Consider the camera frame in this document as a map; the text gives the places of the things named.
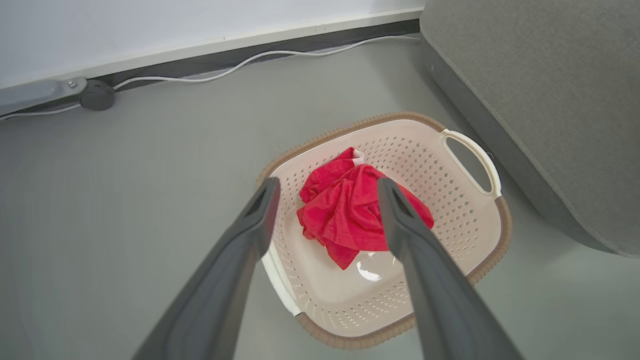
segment red garment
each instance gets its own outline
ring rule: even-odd
[[[315,169],[300,190],[305,205],[298,220],[307,239],[317,239],[343,270],[360,250],[388,251],[378,204],[378,179],[386,177],[371,165],[353,163],[354,149]],[[431,229],[429,209],[398,185]]]

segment white wall trim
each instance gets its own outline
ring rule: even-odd
[[[63,73],[40,73],[32,78],[19,83],[8,83],[4,87],[22,85],[46,79],[64,80],[69,78],[95,78],[121,72],[125,70],[137,69],[149,65],[166,63],[168,61],[192,58],[194,56],[220,53],[242,47],[268,44],[271,42],[289,40],[293,38],[307,37],[311,35],[332,33],[347,29],[365,28],[367,26],[389,24],[405,20],[418,19],[422,13],[422,7],[394,10],[390,12],[379,12],[367,15],[347,17],[322,22],[306,22],[282,29],[272,29],[267,31],[256,31],[253,33],[243,33],[227,37],[212,38],[188,45],[165,47],[153,51],[126,56],[114,59],[107,63],[96,64],[81,70],[71,70]]]

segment white handle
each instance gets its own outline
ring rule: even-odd
[[[460,166],[460,168],[465,172],[467,177],[473,182],[473,184],[478,188],[478,190],[485,194],[486,196],[490,196],[493,200],[498,199],[502,194],[500,193],[500,176],[498,176],[498,170],[495,169],[495,165],[489,158],[489,155],[483,150],[480,145],[478,145],[475,141],[471,140],[467,135],[461,134],[457,131],[451,131],[449,129],[444,129],[440,133],[440,137],[442,138],[442,145],[447,150],[451,158]],[[466,146],[474,155],[478,158],[482,166],[484,167],[484,171],[486,171],[486,175],[489,177],[489,182],[491,183],[491,190],[489,192],[485,191],[482,186],[480,186],[477,181],[474,179],[471,174],[467,171],[464,165],[460,163],[460,160],[456,157],[456,155],[451,151],[449,146],[447,145],[447,139],[452,138],[457,140],[462,145]]]

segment dark baseboard strip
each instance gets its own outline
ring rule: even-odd
[[[194,76],[206,72],[229,69],[241,63],[245,59],[248,59],[256,54],[264,53],[265,51],[319,51],[332,47],[354,44],[370,38],[385,37],[390,35],[407,35],[418,33],[419,31],[420,26],[418,19],[392,22],[390,24],[369,26],[367,28],[336,31],[333,33],[313,35],[310,37],[295,38],[290,40],[272,42],[269,44],[243,47],[240,49],[223,51],[221,53],[195,56],[193,58],[169,61],[167,63],[160,63],[156,65],[141,67],[138,69],[116,72],[110,75],[99,76],[95,79],[104,81],[111,86],[115,86],[125,81],[126,79],[137,78],[140,76],[166,76],[169,78],[185,78],[187,76]],[[265,56],[263,58],[256,59],[252,63],[273,60],[285,56],[288,55]],[[121,92],[124,90],[138,88],[140,86],[150,85],[157,82],[158,81],[136,81],[134,83],[123,86],[117,91]],[[67,97],[45,104],[32,106],[31,108],[24,109],[18,112],[28,113],[34,111],[53,110],[73,104],[78,101],[77,99],[77,96]]]

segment gray floor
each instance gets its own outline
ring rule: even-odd
[[[410,110],[477,138],[423,74],[415,45],[370,44],[132,90],[102,113],[0,124],[0,358],[130,358],[262,168],[313,136]],[[637,359],[640,261],[571,241],[501,176],[513,244],[477,290],[518,348]],[[236,359],[421,356],[415,330],[367,350],[323,345],[256,268]]]

